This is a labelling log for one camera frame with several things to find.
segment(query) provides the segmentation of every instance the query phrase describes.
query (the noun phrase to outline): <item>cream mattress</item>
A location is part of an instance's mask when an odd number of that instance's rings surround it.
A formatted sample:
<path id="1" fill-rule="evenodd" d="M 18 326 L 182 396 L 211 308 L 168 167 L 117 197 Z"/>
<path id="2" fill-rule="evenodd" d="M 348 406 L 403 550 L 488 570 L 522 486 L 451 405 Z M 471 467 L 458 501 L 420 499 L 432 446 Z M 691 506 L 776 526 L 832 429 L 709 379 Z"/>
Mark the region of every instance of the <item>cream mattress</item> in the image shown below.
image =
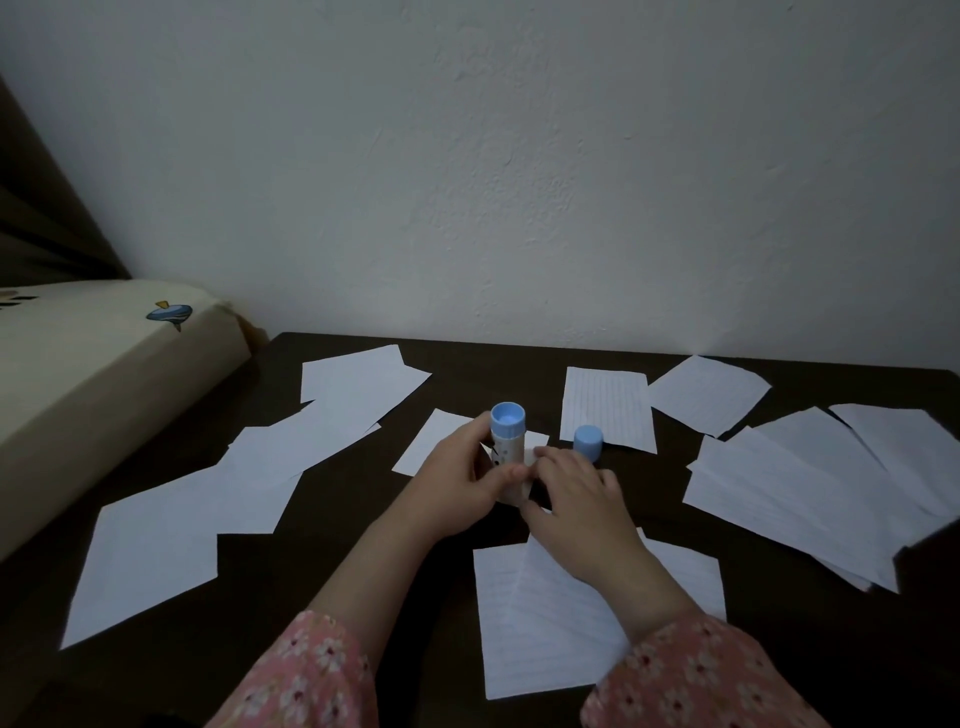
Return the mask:
<path id="1" fill-rule="evenodd" d="M 0 560 L 248 356 L 236 317 L 199 288 L 0 290 Z"/>

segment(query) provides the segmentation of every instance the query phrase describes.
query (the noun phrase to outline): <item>child's hand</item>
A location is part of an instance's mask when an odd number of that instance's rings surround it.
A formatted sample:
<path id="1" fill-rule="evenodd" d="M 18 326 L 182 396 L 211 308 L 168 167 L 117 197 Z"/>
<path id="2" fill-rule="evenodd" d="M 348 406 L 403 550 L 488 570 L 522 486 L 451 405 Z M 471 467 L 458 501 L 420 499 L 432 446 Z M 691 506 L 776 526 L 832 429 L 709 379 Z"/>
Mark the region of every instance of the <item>child's hand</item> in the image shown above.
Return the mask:
<path id="1" fill-rule="evenodd" d="M 522 483 L 521 464 L 492 468 L 480 443 L 490 435 L 490 412 L 459 427 L 433 448 L 388 514 L 413 526 L 431 542 L 470 528 L 493 508 L 501 491 Z"/>
<path id="2" fill-rule="evenodd" d="M 550 494 L 553 513 L 535 502 L 520 513 L 530 532 L 571 575 L 610 604 L 632 643 L 696 603 L 647 550 L 610 471 L 597 471 L 579 452 L 537 448 L 534 466 Z"/>

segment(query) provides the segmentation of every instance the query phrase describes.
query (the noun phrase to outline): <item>white wall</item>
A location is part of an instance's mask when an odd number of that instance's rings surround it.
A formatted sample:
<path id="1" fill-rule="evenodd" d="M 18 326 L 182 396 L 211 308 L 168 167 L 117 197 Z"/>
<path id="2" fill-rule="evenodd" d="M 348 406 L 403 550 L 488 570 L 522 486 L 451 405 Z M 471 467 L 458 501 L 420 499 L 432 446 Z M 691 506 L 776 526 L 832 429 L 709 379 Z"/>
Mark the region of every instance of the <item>white wall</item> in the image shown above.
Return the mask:
<path id="1" fill-rule="evenodd" d="M 270 333 L 960 368 L 956 0 L 0 0 L 139 276 Z"/>

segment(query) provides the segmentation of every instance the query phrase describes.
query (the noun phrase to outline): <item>dark wooden table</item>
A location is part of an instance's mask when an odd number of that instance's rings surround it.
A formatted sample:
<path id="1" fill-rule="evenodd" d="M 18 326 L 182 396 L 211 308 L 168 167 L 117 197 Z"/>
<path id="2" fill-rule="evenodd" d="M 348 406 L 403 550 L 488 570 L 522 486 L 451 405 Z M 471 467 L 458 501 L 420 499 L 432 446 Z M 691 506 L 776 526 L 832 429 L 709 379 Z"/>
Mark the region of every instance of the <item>dark wooden table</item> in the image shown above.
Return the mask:
<path id="1" fill-rule="evenodd" d="M 301 362 L 394 342 L 278 336 L 0 565 L 0 697 L 33 699 L 17 728 L 136 726 L 146 714 L 202 724 L 403 487 L 407 478 L 391 467 L 434 407 L 473 415 L 515 400 L 528 427 L 556 442 L 567 366 L 653 380 L 683 359 L 398 341 L 406 363 L 433 376 L 382 429 L 306 473 L 275 535 L 220 537 L 216 580 L 57 651 L 102 505 L 212 465 L 242 427 L 296 412 Z M 960 378 L 947 372 L 731 361 L 773 384 L 746 425 L 852 401 L 921 407 L 960 434 Z M 683 505 L 685 466 L 701 435 L 659 412 L 654 424 L 660 454 L 606 448 L 602 458 L 620 476 L 636 523 L 651 538 L 720 560 L 730 623 L 759 639 L 834 726 L 957 715 L 960 527 L 900 555 L 901 595 L 862 594 L 801 553 Z M 526 535 L 517 511 L 498 505 L 431 552 L 377 676 L 381 725 L 579 724 L 588 688 L 484 697 L 471 550 Z"/>

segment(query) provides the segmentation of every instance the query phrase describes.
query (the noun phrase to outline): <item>floral sleeve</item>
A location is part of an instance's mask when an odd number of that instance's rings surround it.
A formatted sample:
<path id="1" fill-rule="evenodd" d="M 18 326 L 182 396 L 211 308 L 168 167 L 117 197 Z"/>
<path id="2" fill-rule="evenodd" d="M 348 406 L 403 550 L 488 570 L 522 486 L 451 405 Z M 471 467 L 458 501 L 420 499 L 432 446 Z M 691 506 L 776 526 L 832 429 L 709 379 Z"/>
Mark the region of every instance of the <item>floral sleeve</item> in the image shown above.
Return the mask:
<path id="1" fill-rule="evenodd" d="M 376 694 L 360 644 L 326 615 L 301 612 L 207 728 L 376 728 Z"/>
<path id="2" fill-rule="evenodd" d="M 705 615 L 636 645 L 593 690 L 580 719 L 587 728 L 827 728 L 754 639 Z"/>

